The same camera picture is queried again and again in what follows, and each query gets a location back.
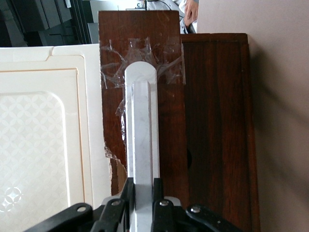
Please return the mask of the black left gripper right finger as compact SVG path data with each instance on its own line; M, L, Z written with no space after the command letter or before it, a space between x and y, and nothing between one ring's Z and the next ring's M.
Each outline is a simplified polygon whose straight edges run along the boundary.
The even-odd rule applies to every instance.
M163 180L162 178L154 178L153 200L158 201L164 199Z

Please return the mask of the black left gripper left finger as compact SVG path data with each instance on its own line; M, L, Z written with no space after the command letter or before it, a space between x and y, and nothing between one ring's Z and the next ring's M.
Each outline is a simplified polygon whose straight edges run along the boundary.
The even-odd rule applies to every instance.
M135 198L135 184L133 177L127 178L120 198L125 202L126 210L133 211Z

